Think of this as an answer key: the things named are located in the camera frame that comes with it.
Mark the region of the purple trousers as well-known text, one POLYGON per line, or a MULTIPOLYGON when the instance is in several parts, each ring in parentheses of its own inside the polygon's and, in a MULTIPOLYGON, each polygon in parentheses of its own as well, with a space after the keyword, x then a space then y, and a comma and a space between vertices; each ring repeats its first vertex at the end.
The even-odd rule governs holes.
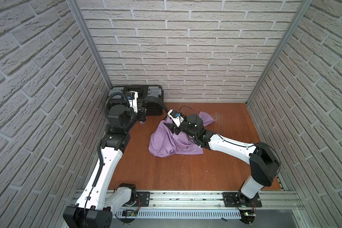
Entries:
POLYGON ((149 152, 156 157, 168 157, 175 154, 180 155, 201 155, 203 149, 194 142, 194 136, 204 130, 204 127, 215 122, 208 113, 200 112, 198 115, 192 114, 192 122, 188 117, 181 114, 184 121, 188 122, 187 134, 172 133, 173 121, 167 117, 160 121, 156 131, 151 135, 149 152))

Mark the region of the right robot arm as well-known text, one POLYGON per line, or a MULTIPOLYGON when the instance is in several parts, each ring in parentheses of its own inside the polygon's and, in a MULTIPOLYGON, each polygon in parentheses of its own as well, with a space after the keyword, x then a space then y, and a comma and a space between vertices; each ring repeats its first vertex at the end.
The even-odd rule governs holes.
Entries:
POLYGON ((172 120, 167 127, 173 134, 185 133, 198 147, 225 153, 250 166, 251 174, 236 195, 239 200, 251 201, 260 190, 272 185, 280 171, 273 148, 264 142, 244 143, 209 131, 197 114, 185 116, 172 109, 167 116, 172 120))

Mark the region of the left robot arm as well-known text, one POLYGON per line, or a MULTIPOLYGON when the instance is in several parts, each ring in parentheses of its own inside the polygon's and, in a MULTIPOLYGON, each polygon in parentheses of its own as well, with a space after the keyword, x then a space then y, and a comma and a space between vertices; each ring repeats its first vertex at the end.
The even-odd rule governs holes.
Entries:
POLYGON ((63 213, 70 228, 108 228, 122 206, 136 202, 134 184, 122 183, 110 197, 106 194, 130 141, 129 131, 137 122, 146 121, 146 109, 117 104, 106 116, 109 126, 97 146, 98 162, 75 205, 67 206, 63 213))

